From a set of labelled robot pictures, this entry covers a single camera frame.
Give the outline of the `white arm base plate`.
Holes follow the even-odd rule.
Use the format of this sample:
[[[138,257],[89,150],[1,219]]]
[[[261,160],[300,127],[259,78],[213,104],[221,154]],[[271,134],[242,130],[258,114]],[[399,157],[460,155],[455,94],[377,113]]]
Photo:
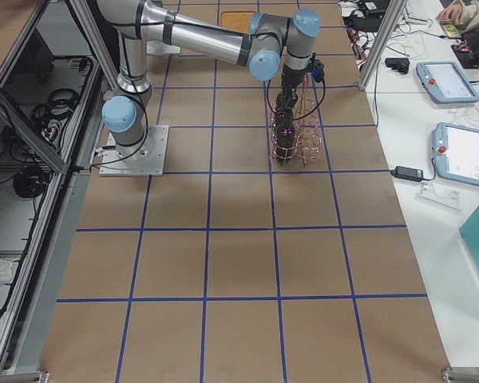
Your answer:
[[[149,125],[147,138],[131,148],[116,146],[113,134],[110,133],[106,150],[100,166],[101,176],[162,176],[168,143],[168,125]]]

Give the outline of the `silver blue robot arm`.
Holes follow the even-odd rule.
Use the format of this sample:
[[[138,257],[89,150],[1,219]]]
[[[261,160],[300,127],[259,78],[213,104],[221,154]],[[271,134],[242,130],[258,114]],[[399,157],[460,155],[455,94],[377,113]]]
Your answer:
[[[282,85],[272,110],[274,156],[285,162],[296,153],[297,88],[309,73],[324,81],[323,64],[313,51],[321,24],[316,11],[300,9],[292,17],[255,13],[243,34],[166,10],[155,1],[99,1],[97,7],[119,33],[117,84],[124,93],[143,95],[152,88],[146,74],[148,41],[244,66],[258,81],[279,74]]]

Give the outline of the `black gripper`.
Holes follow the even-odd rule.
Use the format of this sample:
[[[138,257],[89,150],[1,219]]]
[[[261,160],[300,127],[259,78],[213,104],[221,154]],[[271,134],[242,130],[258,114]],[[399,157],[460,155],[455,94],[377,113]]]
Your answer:
[[[279,95],[286,98],[296,98],[296,88],[303,82],[305,74],[305,69],[292,69],[285,65],[281,73],[282,84]]]

